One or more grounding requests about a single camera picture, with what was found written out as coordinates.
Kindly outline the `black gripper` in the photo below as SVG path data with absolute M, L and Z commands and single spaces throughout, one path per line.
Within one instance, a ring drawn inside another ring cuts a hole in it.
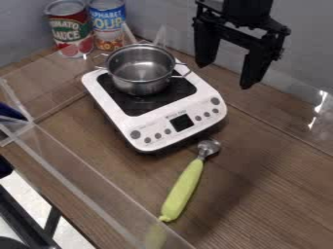
M 248 89 L 262 81 L 273 60 L 281 58 L 285 37 L 290 28 L 270 16 L 274 0 L 195 0 L 196 16 L 194 18 L 195 62 L 203 68 L 214 63 L 218 46 L 218 33 L 235 28 L 263 30 L 265 34 L 248 48 L 244 56 L 239 86 Z

